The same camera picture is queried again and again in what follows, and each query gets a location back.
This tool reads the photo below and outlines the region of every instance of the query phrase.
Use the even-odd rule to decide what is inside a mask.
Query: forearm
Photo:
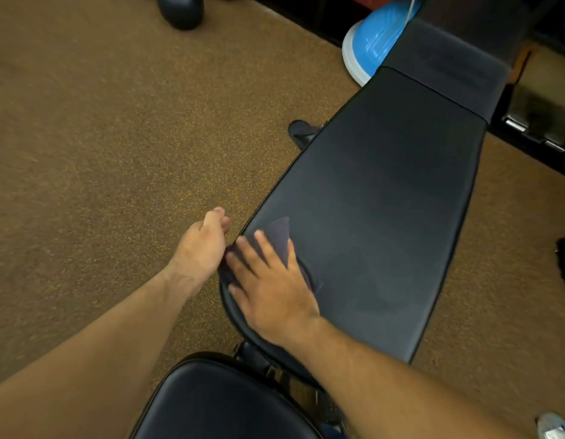
[[[0,384],[0,438],[121,438],[184,302],[158,274]]]
[[[324,319],[290,345],[364,439],[521,439],[461,395]]]

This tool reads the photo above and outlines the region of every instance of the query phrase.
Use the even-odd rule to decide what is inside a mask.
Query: black ball
[[[157,4],[165,20],[176,29],[195,29],[203,20],[203,0],[157,0]]]

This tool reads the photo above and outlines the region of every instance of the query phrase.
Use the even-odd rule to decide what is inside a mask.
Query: white cable
[[[411,19],[412,7],[415,5],[415,0],[411,0],[411,5],[408,7],[407,19],[404,20],[404,25],[406,26],[408,21]]]

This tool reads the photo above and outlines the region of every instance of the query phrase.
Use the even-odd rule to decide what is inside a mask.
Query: human hand
[[[236,244],[251,270],[234,253],[228,253],[228,266],[243,288],[230,284],[228,290],[250,328],[267,341],[289,349],[319,319],[319,306],[303,279],[293,242],[288,241],[286,268],[264,233],[257,231],[254,236],[266,262],[245,237],[238,237]]]
[[[218,268],[226,250],[224,234],[229,229],[230,219],[219,206],[206,213],[204,220],[193,223],[163,270],[169,287],[184,297],[197,294]]]

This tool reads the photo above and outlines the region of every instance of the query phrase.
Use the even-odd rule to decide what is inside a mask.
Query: person's right hand
[[[230,284],[228,289],[250,328],[267,341],[288,349],[319,318],[319,307],[301,275],[293,243],[288,241],[285,268],[264,233],[257,231],[254,236],[266,262],[245,237],[238,237],[236,244],[251,270],[234,253],[228,253],[226,261],[243,288]]]

